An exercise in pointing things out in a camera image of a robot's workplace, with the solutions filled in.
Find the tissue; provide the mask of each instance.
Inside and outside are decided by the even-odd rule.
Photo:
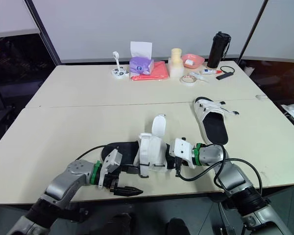
[[[129,62],[131,77],[139,74],[150,75],[153,69],[152,43],[131,42],[132,59]]]

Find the black thermos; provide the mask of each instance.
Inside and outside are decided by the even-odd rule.
[[[229,49],[231,36],[226,33],[218,32],[213,39],[207,67],[210,69],[216,69],[220,60],[225,57],[227,50]]]

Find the tape roll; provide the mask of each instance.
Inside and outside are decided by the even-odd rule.
[[[193,75],[184,75],[180,78],[180,82],[186,86],[193,86],[197,79]]]

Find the water bottle lid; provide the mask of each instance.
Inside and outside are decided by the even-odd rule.
[[[219,32],[214,36],[214,40],[224,41],[224,42],[230,42],[230,41],[231,41],[231,36],[228,35],[227,33],[222,33],[221,31],[219,31]]]

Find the pink bowl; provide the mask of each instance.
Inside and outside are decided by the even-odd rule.
[[[194,61],[194,65],[186,65],[185,61],[186,60],[193,60]],[[194,54],[185,54],[182,56],[182,60],[183,60],[183,64],[185,67],[191,68],[191,69],[196,69],[198,68],[202,63],[204,63],[205,59],[202,58],[199,55],[194,55]]]

